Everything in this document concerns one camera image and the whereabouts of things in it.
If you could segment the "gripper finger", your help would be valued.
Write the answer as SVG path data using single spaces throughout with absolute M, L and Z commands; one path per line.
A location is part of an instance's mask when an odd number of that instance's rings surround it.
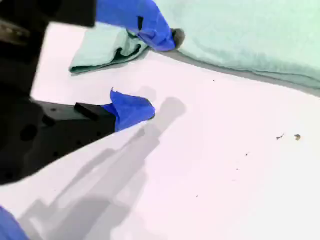
M 153 0 L 52 0 L 52 21 L 82 27 L 96 23 L 125 28 L 156 51 L 177 50 L 185 32 L 170 28 Z
M 33 175 L 82 147 L 155 116 L 155 108 L 146 98 L 111 90 L 110 100 L 105 105 L 39 102 L 44 116 L 26 156 L 26 172 Z

